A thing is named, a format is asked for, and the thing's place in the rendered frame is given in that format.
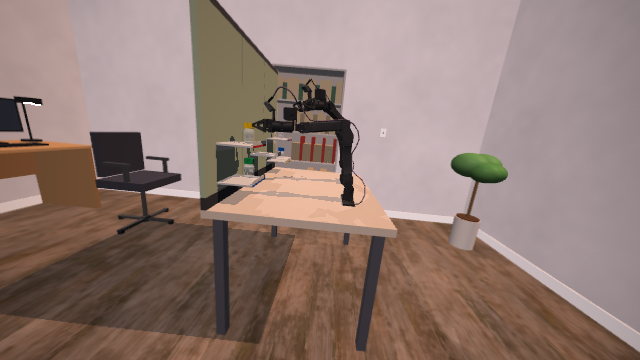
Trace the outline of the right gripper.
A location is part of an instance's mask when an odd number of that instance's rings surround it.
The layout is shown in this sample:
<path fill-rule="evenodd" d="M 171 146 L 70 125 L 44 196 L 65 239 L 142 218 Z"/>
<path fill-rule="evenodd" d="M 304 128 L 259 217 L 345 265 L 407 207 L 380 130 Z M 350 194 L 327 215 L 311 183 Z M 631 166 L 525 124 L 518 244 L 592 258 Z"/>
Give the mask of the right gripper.
<path fill-rule="evenodd" d="M 308 86 L 308 85 L 307 85 L 307 86 Z M 308 87 L 309 87 L 309 86 L 308 86 Z M 310 89 L 310 87 L 309 87 L 309 89 Z M 307 93 L 308 93 L 308 99 L 307 99 L 306 101 L 303 101 L 304 108 L 302 107 L 301 101 L 298 101 L 298 103 L 299 103 L 298 105 L 299 105 L 299 106 L 300 106 L 300 107 L 301 107 L 305 112 L 306 112 L 306 111 L 311 111 L 311 110 L 317 110 L 317 109 L 318 109 L 319 104 L 318 104 L 318 101 L 315 101 L 315 98 L 312 98 L 312 95 L 311 95 L 312 90 L 310 89 L 310 91 L 309 91 L 309 92 L 307 92 Z M 310 101 L 310 102 L 309 102 L 309 101 Z M 295 107 L 295 105 L 297 105 L 297 103 L 293 104 L 293 107 L 294 107 L 294 108 L 297 108 L 297 107 Z M 297 110 L 298 110 L 299 112 L 303 112 L 300 108 L 297 108 Z"/>

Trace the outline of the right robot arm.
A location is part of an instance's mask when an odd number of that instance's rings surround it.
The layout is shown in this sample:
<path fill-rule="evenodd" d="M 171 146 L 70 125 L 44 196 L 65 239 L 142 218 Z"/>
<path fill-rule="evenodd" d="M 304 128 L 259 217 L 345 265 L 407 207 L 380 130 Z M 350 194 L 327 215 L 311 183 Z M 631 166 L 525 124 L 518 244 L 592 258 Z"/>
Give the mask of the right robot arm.
<path fill-rule="evenodd" d="M 309 92 L 310 89 L 309 87 L 304 84 L 302 87 L 304 92 Z M 318 109 L 317 110 L 323 110 L 324 112 L 326 112 L 327 114 L 329 114 L 334 120 L 343 120 L 345 119 L 336 109 L 335 105 L 333 104 L 332 101 L 326 101 L 326 90 L 324 89 L 315 89 L 315 99 L 319 100 L 318 101 Z M 333 107 L 334 106 L 334 107 Z M 340 149 L 340 161 L 339 161 L 339 166 L 342 168 L 342 162 L 341 162 L 341 143 L 340 143 L 340 139 L 339 139 L 339 131 L 335 131 L 335 134 L 338 138 L 339 141 L 339 149 Z"/>

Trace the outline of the bottle with yellow cap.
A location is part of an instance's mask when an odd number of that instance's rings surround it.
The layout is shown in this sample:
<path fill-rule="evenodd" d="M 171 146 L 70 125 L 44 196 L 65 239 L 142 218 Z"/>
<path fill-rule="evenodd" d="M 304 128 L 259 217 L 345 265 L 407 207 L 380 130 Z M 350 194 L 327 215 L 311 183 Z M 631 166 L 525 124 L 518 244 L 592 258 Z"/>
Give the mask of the bottle with yellow cap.
<path fill-rule="evenodd" d="M 254 132 L 254 127 L 252 126 L 252 123 L 245 123 L 244 122 L 244 142 L 245 143 L 253 143 L 254 142 L 254 138 L 255 138 L 255 132 Z"/>

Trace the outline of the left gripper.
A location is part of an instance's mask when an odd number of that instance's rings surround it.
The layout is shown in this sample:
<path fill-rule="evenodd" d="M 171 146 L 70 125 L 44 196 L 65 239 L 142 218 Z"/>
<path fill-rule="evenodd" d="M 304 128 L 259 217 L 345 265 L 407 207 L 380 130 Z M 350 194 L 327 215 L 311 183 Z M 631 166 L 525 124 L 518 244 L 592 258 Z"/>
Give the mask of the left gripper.
<path fill-rule="evenodd" d="M 270 107 L 273 109 L 273 119 L 262 119 L 260 121 L 254 122 L 252 123 L 252 126 L 263 131 L 263 132 L 283 132 L 283 130 L 281 128 L 283 128 L 283 126 L 281 124 L 283 124 L 283 121 L 275 121 L 275 111 L 276 109 L 274 109 L 272 107 L 272 105 L 270 103 L 268 103 L 270 105 Z M 268 129 L 267 128 L 267 123 L 268 123 Z M 255 126 L 255 124 L 257 124 L 257 126 Z M 263 127 L 261 127 L 261 124 L 263 124 Z"/>

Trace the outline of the clear bottle with green cap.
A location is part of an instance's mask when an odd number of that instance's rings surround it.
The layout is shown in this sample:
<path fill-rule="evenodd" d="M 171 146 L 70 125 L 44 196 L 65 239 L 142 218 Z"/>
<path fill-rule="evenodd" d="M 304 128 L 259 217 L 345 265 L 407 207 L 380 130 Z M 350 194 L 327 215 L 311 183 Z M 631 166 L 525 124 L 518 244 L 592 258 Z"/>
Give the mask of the clear bottle with green cap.
<path fill-rule="evenodd" d="M 253 159 L 253 160 L 250 160 Z M 244 177 L 254 177 L 254 158 L 244 158 Z"/>

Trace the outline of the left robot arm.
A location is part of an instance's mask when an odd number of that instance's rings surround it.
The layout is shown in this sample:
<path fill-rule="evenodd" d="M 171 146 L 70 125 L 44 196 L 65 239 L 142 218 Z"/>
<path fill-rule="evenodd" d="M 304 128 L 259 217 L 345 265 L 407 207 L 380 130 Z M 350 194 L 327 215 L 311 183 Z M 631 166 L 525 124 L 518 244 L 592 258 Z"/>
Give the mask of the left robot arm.
<path fill-rule="evenodd" d="M 342 120 L 341 122 L 301 122 L 297 124 L 297 108 L 290 107 L 284 107 L 283 119 L 288 121 L 283 121 L 283 124 L 281 124 L 283 126 L 283 128 L 281 128 L 283 132 L 292 133 L 294 131 L 294 122 L 295 131 L 300 133 L 339 131 L 342 162 L 340 182 L 345 187 L 343 190 L 344 196 L 341 194 L 342 204 L 343 206 L 355 207 L 353 200 L 353 176 L 351 170 L 351 149 L 354 135 L 347 120 Z"/>

